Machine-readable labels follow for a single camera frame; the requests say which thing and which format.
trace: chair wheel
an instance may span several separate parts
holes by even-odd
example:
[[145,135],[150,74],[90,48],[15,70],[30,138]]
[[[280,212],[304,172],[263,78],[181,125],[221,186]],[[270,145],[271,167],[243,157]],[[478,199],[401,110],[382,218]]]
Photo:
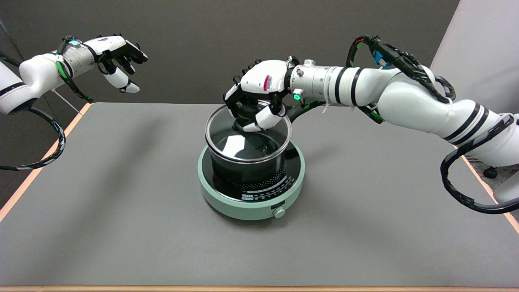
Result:
[[493,167],[489,167],[483,171],[483,175],[487,178],[496,178],[497,177],[497,171]]

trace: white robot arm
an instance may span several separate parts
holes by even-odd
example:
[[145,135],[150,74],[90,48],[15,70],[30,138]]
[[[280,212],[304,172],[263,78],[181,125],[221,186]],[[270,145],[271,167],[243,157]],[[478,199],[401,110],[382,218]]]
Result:
[[[353,67],[359,44],[368,44],[380,69]],[[406,52],[380,42],[377,36],[359,37],[348,54],[347,66],[318,66],[313,60],[257,62],[244,70],[240,82],[224,95],[230,113],[243,131],[261,131],[291,120],[319,105],[359,108],[377,123],[434,134],[456,146],[441,166],[446,190],[465,206],[488,214],[519,209],[519,198],[498,205],[482,205],[458,192],[447,179],[449,166],[464,154],[497,166],[519,163],[519,127],[515,114],[497,114],[470,99],[454,102],[453,87]],[[438,93],[435,83],[443,86]],[[281,99],[292,94],[301,105],[285,108]],[[257,99],[280,107],[252,110]]]
[[5,64],[0,62],[0,113],[16,114],[29,111],[40,116],[52,125],[58,133],[58,147],[50,156],[30,164],[20,166],[3,166],[2,170],[31,170],[46,166],[58,158],[65,148],[63,128],[52,117],[33,107],[33,104],[44,93],[54,91],[67,84],[75,95],[89,103],[93,100],[83,94],[75,85],[73,78],[88,70],[98,67],[106,80],[120,92],[138,92],[138,85],[112,60],[117,61],[128,74],[134,74],[131,62],[142,64],[148,60],[139,45],[125,40],[121,35],[97,37],[82,42],[67,36],[55,51],[35,56],[19,64],[0,52],[0,59],[19,67],[20,76],[16,76]]

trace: blue connector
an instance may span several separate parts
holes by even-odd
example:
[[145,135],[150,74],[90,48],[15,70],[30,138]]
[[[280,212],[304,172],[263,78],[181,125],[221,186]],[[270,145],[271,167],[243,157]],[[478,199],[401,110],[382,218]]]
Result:
[[382,66],[381,69],[389,69],[391,68],[391,64],[389,64],[388,62],[386,62],[382,56],[381,53],[379,53],[378,51],[375,51],[373,53],[373,59],[375,59],[375,63],[377,63],[377,65],[379,66]]

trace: gray wall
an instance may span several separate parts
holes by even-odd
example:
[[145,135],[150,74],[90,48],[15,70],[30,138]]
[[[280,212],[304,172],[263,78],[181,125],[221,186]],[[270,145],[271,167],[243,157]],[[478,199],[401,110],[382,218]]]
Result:
[[[88,40],[122,33],[139,43],[149,56],[132,77],[141,92],[120,94],[92,70],[76,83],[96,101],[221,103],[232,77],[257,58],[295,55],[344,65],[360,34],[378,34],[429,65],[457,5],[456,0],[0,0],[0,17],[27,57],[56,49],[68,34]],[[1,49],[9,46],[1,41]],[[373,62],[362,51],[356,65]],[[81,108],[69,89],[58,91]],[[67,125],[75,112],[54,95],[47,98]],[[45,108],[42,101],[38,105]],[[55,140],[29,114],[0,118],[3,164],[39,159]],[[12,194],[26,174],[0,172],[0,197]]]
[[462,0],[434,58],[434,72],[497,112],[519,112],[519,1]]

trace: lid rim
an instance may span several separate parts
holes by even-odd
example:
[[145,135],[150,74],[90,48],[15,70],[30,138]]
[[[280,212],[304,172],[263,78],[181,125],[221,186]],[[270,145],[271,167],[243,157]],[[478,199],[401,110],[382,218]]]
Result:
[[[260,106],[266,107],[270,103],[268,101],[265,101],[265,100],[259,100],[258,104]],[[261,162],[265,162],[265,161],[271,160],[271,159],[279,156],[288,147],[288,145],[290,143],[290,139],[292,138],[292,123],[290,123],[290,119],[285,115],[282,118],[282,120],[286,124],[286,138],[285,138],[285,141],[283,142],[283,144],[276,151],[274,151],[274,152],[270,153],[269,155],[267,155],[265,157],[262,157],[262,158],[249,158],[249,159],[246,159],[246,158],[229,157],[229,156],[225,155],[220,149],[218,149],[218,147],[216,147],[216,145],[214,144],[214,142],[211,139],[211,134],[209,133],[209,129],[210,129],[210,126],[211,126],[214,118],[217,117],[220,114],[220,112],[222,112],[224,110],[227,110],[227,106],[226,105],[223,105],[223,106],[219,107],[218,109],[216,109],[216,111],[214,111],[209,116],[209,118],[207,119],[207,122],[206,122],[206,143],[207,143],[207,146],[209,147],[209,149],[211,149],[212,152],[214,152],[216,155],[218,155],[219,158],[222,158],[222,159],[224,159],[226,161],[229,161],[231,163],[257,164],[257,163],[261,163]]]

